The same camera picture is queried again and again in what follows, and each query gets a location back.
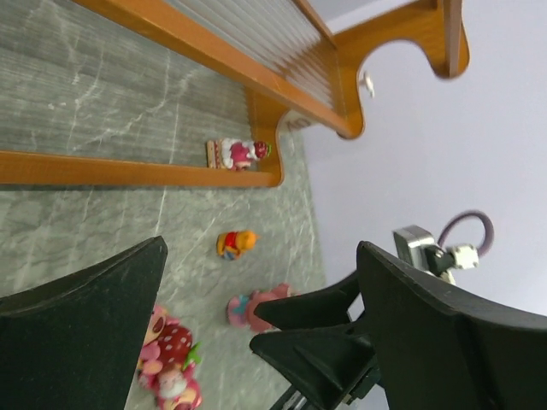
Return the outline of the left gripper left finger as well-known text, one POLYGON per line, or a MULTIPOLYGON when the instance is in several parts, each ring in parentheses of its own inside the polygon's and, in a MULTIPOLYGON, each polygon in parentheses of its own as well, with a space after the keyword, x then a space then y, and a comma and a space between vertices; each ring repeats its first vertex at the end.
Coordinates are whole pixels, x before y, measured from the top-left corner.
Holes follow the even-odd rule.
POLYGON ((1 300, 3 409, 122 409, 168 256, 151 237, 1 300))

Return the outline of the pink bear blue glasses toy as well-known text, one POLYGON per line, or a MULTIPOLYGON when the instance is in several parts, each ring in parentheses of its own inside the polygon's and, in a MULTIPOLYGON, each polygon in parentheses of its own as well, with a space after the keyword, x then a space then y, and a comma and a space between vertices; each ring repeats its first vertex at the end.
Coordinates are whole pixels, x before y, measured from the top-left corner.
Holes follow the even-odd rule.
POLYGON ((256 307, 261 302, 270 302, 297 293, 287 283, 278 284, 271 290, 254 290, 248 295, 234 296, 226 305, 226 317, 231 326, 249 328, 254 333, 271 331, 274 327, 255 314, 256 307))

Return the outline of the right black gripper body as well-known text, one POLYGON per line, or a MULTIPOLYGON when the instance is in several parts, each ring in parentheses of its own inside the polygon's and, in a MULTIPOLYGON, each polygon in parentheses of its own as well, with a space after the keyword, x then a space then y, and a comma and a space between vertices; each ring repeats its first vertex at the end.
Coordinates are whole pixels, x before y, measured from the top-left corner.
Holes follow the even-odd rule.
POLYGON ((323 406, 312 402, 307 396, 291 385, 280 398, 270 407, 270 410, 282 409, 337 409, 340 405, 352 405, 355 401, 363 399, 370 390, 378 385, 383 388, 380 371, 377 365, 371 367, 361 377, 358 383, 340 400, 332 405, 323 406))

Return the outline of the pink bear strawberry hat toy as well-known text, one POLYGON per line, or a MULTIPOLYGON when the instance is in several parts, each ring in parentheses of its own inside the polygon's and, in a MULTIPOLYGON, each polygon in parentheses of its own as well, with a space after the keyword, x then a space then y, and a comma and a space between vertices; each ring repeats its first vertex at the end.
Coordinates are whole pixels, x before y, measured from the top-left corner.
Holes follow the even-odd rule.
POLYGON ((202 402, 201 388, 197 380, 181 370, 171 368, 152 378, 150 390, 155 397, 156 408, 161 410, 198 409, 202 402))

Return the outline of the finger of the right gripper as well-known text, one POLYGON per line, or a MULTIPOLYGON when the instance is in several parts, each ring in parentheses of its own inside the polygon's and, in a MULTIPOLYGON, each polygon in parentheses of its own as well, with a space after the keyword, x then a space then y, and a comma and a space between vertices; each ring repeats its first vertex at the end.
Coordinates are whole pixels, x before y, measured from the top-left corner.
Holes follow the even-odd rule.
POLYGON ((324 289, 299 296, 260 302, 254 313, 281 331, 349 325, 348 309, 361 295, 358 272, 324 289))
POLYGON ((327 328, 273 331, 250 341, 250 349, 312 402, 340 400, 378 361, 368 334, 355 322, 327 328))

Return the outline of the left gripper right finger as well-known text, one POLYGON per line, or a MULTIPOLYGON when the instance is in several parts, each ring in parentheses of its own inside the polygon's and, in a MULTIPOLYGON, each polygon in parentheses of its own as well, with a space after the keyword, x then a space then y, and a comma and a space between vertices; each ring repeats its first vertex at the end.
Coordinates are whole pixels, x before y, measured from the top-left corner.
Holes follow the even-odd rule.
POLYGON ((486 300, 370 242, 364 330, 391 409, 544 409, 546 318, 486 300))

